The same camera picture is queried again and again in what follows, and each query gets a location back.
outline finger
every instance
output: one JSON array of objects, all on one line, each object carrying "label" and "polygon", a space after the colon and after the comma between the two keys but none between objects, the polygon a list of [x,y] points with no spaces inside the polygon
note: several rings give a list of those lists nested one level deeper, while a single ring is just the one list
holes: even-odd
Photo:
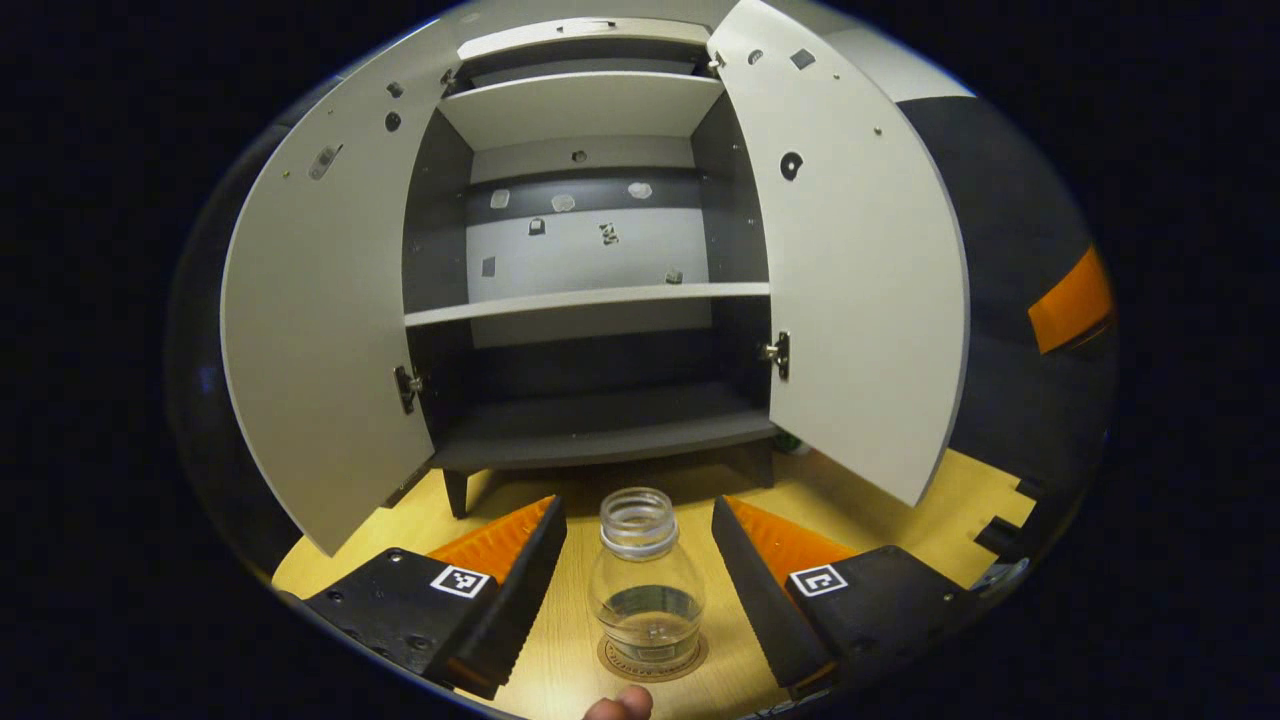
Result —
[{"label": "finger", "polygon": [[602,697],[600,700],[595,701],[595,705],[586,708],[586,715],[582,716],[582,720],[631,720],[631,719],[628,717],[628,711],[626,706],[623,706],[621,702]]},{"label": "finger", "polygon": [[628,720],[649,720],[653,712],[653,696],[640,685],[628,685],[618,693],[618,702],[627,708]]}]

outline mounting hole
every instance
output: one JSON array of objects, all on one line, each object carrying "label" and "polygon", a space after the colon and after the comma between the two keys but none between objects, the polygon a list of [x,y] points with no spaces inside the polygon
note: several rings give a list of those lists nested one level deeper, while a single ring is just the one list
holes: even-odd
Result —
[{"label": "mounting hole", "polygon": [[804,165],[804,158],[799,152],[791,151],[782,156],[778,169],[782,170],[782,177],[787,181],[794,181],[796,179],[796,173],[800,172],[800,165]]}]

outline bottle neck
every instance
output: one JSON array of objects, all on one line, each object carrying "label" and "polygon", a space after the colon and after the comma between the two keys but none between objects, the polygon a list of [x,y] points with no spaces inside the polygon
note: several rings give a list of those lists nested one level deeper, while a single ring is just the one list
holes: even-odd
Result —
[{"label": "bottle neck", "polygon": [[653,488],[620,489],[600,503],[600,543],[631,561],[671,552],[680,537],[671,498]]}]

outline open cabinet door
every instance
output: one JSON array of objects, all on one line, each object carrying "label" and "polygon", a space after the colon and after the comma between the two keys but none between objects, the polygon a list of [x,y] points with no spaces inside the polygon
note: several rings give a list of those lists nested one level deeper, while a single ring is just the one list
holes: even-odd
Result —
[{"label": "open cabinet door", "polygon": [[232,236],[221,340],[236,418],[280,505],[330,555],[434,451],[393,369],[410,369],[408,179],[456,47],[436,22],[338,85],[276,149]]},{"label": "open cabinet door", "polygon": [[915,505],[951,433],[968,345],[942,179],[879,87],[781,12],[741,0],[708,50],[755,173],[773,340],[788,336],[769,418]]}]

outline orange panel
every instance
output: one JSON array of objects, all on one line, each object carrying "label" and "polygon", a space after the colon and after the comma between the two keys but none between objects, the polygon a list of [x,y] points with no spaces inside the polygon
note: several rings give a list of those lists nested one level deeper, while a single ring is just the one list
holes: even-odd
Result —
[{"label": "orange panel", "polygon": [[1111,284],[1092,245],[1053,290],[1027,310],[1041,355],[1080,337],[1114,310]]},{"label": "orange panel", "polygon": [[755,552],[764,560],[769,574],[781,587],[786,587],[787,575],[791,573],[829,565],[856,555],[851,548],[801,528],[791,520],[778,518],[741,500],[728,496],[724,496],[724,500],[728,501],[739,524],[746,530],[746,537],[755,546]]},{"label": "orange panel", "polygon": [[477,573],[493,575],[493,579],[507,582],[507,573],[520,557],[520,551],[538,529],[538,523],[547,514],[547,507],[556,496],[548,496],[532,505],[526,505],[515,512],[498,518],[483,528],[471,530],[461,538],[440,546],[426,556],[440,562],[466,568]]}]

